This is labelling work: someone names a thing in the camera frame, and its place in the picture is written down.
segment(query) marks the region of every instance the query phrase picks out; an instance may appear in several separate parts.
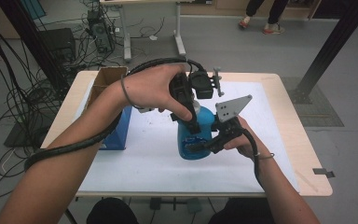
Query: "black equipment box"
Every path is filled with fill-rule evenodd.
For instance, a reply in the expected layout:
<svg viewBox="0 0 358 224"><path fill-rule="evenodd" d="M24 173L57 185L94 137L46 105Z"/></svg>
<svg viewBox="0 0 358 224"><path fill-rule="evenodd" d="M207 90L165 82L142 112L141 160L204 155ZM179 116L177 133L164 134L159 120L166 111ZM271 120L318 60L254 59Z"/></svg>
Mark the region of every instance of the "black equipment box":
<svg viewBox="0 0 358 224"><path fill-rule="evenodd" d="M72 62L76 58L76 42L70 28L40 31L48 51L59 63Z"/></svg>

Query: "white desk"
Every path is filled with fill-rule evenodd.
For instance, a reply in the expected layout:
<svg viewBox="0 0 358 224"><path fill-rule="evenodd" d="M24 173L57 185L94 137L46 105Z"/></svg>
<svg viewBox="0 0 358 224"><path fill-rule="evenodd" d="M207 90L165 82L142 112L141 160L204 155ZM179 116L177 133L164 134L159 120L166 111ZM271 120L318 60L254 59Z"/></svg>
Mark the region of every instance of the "white desk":
<svg viewBox="0 0 358 224"><path fill-rule="evenodd" d="M118 8L121 25L124 33L124 61L128 63L131 60L131 37L127 31L125 7L134 8L134 5L140 5L136 6L136 9L134 9L134 14L138 14L136 12L139 12L139 10L152 11L151 13L156 10L170 11L169 8L161 8L159 4L175 4L175 11L173 13L176 17L176 29L173 31L173 35L176 41L179 55L185 56L185 46L183 44L182 37L180 34L180 2L191 1L192 0L100 0L100 3L103 6L117 6Z"/></svg>
<svg viewBox="0 0 358 224"><path fill-rule="evenodd" d="M91 71L80 72L77 75L42 147L46 147L70 125L89 83L96 75L97 72ZM321 168L321 164L279 77L273 74L246 73L221 73L220 75L223 77L223 81L255 82L263 87L269 107L266 109L270 110L271 116L276 120L275 127L280 133L282 145L286 149L286 158L290 160L293 167L293 174L300 194L303 196L330 195L332 189L326 176L315 175L312 171L312 168ZM251 92L243 90L241 94L247 93ZM257 100L254 98L250 104L256 103ZM252 108L247 106L244 112L244 116L247 117L249 115L246 113L252 112ZM142 118L134 116L131 118L131 122L130 132L134 133L129 133L127 149L116 152L98 152L77 196L244 197L262 195L260 188L255 184L251 161L239 156L235 150L212 154L207 159L200 161L185 161L178 155L176 146L166 148L166 150L153 149L153 144L169 146L176 143L176 132L168 132L167 128L164 128L175 128L175 123L170 120L168 114L153 116L145 114ZM140 122L150 123L148 129L143 130L142 126L137 128L136 125ZM265 127L263 131L260 129L263 127L258 125L260 123L256 119L249 120L249 122L269 146L271 142L268 140L269 135L266 135L268 127ZM145 141L147 137L156 136L159 137L158 143ZM130 161L126 164L122 163L124 160ZM150 169L154 169L156 172L150 173ZM247 175L244 174L239 178L238 171L240 169L247 172Z"/></svg>

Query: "person's leg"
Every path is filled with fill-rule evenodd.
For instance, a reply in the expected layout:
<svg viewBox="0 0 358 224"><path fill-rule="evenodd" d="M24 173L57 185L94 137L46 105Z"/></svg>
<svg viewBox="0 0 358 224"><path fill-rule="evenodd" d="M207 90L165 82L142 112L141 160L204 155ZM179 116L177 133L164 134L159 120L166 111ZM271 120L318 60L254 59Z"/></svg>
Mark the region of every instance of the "person's leg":
<svg viewBox="0 0 358 224"><path fill-rule="evenodd" d="M246 7L246 15L240 20L239 26L247 28L251 17L254 16L263 2L264 0L250 0L248 6Z"/></svg>
<svg viewBox="0 0 358 224"><path fill-rule="evenodd" d="M287 6L289 0L275 0L269 11L268 23L264 27L263 33L266 35L279 35L284 32L284 28L278 23L280 16Z"/></svg>
<svg viewBox="0 0 358 224"><path fill-rule="evenodd" d="M268 24L275 24L279 21L284 9L287 6L289 0L275 0L269 11Z"/></svg>
<svg viewBox="0 0 358 224"><path fill-rule="evenodd" d="M87 224L138 224L129 206L117 198L97 202L87 217Z"/></svg>
<svg viewBox="0 0 358 224"><path fill-rule="evenodd" d="M274 223L266 198L232 198L212 216L209 224Z"/></svg>
<svg viewBox="0 0 358 224"><path fill-rule="evenodd" d="M264 0L250 0L246 7L246 16L253 17L263 2Z"/></svg>

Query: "floor mat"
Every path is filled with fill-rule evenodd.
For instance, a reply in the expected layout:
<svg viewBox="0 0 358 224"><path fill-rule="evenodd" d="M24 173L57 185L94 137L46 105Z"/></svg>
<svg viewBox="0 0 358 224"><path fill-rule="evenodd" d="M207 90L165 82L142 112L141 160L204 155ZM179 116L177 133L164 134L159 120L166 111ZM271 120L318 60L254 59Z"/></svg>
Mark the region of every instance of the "floor mat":
<svg viewBox="0 0 358 224"><path fill-rule="evenodd" d="M300 77L282 77L283 86L294 90ZM310 93L311 104L294 104L304 127L344 127L341 119L316 85Z"/></svg>

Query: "shoe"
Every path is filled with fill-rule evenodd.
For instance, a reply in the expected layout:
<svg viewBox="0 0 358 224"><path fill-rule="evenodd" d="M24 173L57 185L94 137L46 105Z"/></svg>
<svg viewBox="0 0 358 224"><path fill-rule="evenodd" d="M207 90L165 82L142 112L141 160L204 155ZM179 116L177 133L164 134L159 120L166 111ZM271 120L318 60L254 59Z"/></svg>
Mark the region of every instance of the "shoe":
<svg viewBox="0 0 358 224"><path fill-rule="evenodd" d="M251 20L250 17L244 17L242 20L240 20L240 23L238 23L239 26L243 27L243 28L248 28L249 25L249 21Z"/></svg>
<svg viewBox="0 0 358 224"><path fill-rule="evenodd" d="M265 35L280 35L284 32L284 28L280 26L279 23L275 24L266 24L264 27L263 33Z"/></svg>

